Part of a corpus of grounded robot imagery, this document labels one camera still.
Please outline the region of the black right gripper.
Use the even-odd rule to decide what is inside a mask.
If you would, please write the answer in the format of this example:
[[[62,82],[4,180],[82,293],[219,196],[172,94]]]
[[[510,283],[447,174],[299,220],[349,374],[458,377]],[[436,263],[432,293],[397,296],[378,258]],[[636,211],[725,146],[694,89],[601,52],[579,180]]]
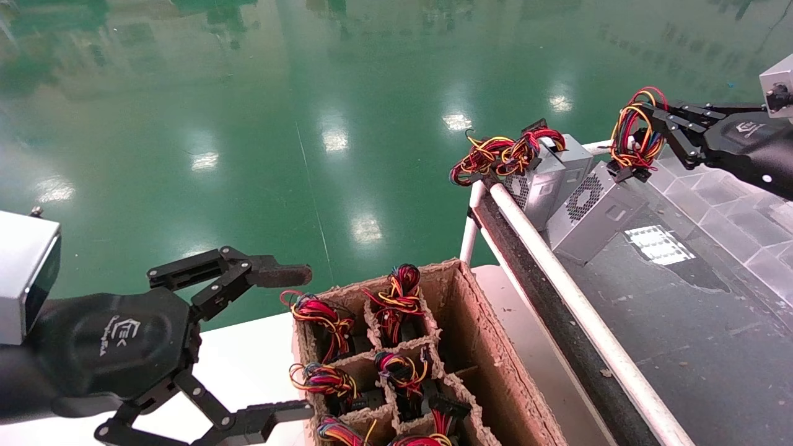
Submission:
[[[687,170],[705,163],[792,200],[792,124],[770,118],[765,104],[643,103],[640,109]]]

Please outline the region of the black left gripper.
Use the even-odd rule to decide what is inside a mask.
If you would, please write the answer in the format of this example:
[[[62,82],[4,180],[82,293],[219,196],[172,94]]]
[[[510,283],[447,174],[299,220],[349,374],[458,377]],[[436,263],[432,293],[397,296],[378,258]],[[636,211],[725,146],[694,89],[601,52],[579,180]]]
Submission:
[[[314,416],[304,399],[231,413],[190,372],[201,344],[199,321],[218,316],[252,286],[304,286],[311,266],[281,265],[273,256],[224,246],[155,266],[147,276],[155,290],[143,294],[45,304],[28,336],[29,417],[85,418],[117,409],[94,432],[101,444],[183,445],[133,428],[140,415],[180,391],[212,424],[193,445],[252,445],[265,444],[278,424]],[[190,306],[173,293],[204,282]]]

